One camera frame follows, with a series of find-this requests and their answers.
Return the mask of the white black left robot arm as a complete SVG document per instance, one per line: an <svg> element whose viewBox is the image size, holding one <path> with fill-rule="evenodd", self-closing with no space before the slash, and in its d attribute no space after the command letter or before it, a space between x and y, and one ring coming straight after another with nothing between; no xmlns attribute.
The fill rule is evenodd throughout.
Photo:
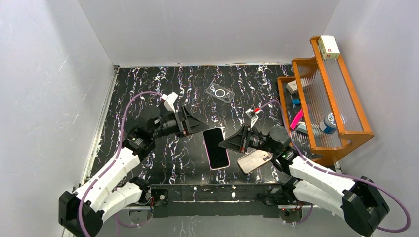
<svg viewBox="0 0 419 237"><path fill-rule="evenodd" d="M160 105L146 107L135 120L124 124L121 150L116 152L88 182L59 198L58 223L77 237L94 237L103 223L124 207L151 200L150 184L133 177L121 188L118 183L155 149L156 139L179 138L202 132L208 125L185 107L168 111Z"/></svg>

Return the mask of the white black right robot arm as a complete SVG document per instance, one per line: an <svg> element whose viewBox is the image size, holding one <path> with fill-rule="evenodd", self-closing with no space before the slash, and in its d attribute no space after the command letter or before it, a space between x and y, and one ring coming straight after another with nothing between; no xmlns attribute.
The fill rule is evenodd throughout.
<svg viewBox="0 0 419 237"><path fill-rule="evenodd" d="M244 153L248 148L272 154L274 167L290 176L279 188L258 194L266 205L308 202L341 217L349 227L363 236L371 236L390 208L370 179L359 181L340 177L297 153L282 126L274 126L268 134L243 125L239 131L219 143L219 146Z"/></svg>

